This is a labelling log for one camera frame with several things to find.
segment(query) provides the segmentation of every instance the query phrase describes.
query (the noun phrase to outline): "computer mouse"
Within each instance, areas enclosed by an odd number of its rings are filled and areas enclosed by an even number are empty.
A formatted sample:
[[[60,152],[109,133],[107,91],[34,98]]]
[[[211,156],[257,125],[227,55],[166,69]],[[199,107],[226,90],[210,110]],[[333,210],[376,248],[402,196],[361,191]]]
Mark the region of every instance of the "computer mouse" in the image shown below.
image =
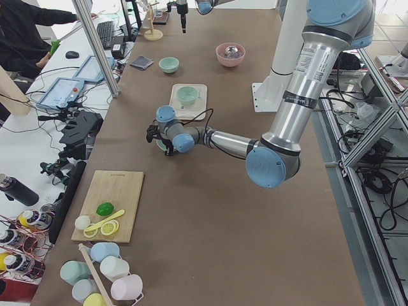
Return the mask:
[[[68,51],[65,53],[65,57],[67,59],[77,59],[79,57],[79,53],[77,51]]]

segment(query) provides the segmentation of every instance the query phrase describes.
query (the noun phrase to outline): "keyboard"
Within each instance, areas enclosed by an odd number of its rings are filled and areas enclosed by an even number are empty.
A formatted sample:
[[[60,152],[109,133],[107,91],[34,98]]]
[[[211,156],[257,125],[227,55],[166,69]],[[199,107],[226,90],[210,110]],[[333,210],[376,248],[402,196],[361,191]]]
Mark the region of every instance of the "keyboard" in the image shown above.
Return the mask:
[[[112,46],[113,21],[99,23],[96,27],[96,32],[98,32],[103,48],[105,50],[110,50],[110,47]]]

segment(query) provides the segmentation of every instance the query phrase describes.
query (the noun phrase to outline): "white tray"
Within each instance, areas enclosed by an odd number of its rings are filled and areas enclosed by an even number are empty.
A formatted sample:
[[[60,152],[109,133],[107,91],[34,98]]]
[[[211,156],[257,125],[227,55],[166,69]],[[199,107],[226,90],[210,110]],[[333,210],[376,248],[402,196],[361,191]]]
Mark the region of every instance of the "white tray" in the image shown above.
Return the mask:
[[[177,99],[177,91],[184,86],[191,86],[198,90],[198,98],[192,105],[184,106]],[[174,108],[176,118],[179,120],[191,120],[199,113],[204,112],[207,107],[207,86],[204,84],[174,84],[171,90],[169,105]],[[205,113],[200,115],[196,120],[203,120]]]

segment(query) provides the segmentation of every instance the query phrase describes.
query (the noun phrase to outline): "white ball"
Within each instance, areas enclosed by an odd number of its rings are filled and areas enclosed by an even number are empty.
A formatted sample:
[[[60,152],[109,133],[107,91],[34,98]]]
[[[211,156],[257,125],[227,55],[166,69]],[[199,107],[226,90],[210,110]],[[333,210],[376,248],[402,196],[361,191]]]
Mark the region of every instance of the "white ball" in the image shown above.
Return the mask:
[[[80,215],[75,220],[75,228],[83,231],[91,224],[91,218],[88,215]]]

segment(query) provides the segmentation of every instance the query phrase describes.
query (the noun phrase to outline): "cutting board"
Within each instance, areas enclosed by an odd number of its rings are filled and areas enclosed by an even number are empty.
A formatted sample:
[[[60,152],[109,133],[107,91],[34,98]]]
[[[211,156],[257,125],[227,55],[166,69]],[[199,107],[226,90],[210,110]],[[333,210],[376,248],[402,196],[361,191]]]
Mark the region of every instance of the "cutting board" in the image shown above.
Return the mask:
[[[96,170],[80,215],[89,215],[92,223],[97,223],[107,218],[107,215],[100,216],[96,213],[99,204],[104,202],[110,202],[114,205],[115,209],[113,212],[124,209],[126,213],[116,218],[119,222],[119,229],[112,235],[104,236],[99,229],[95,237],[86,238],[82,231],[74,229],[71,239],[75,241],[129,243],[138,208],[140,191],[142,190],[143,177],[143,172]]]

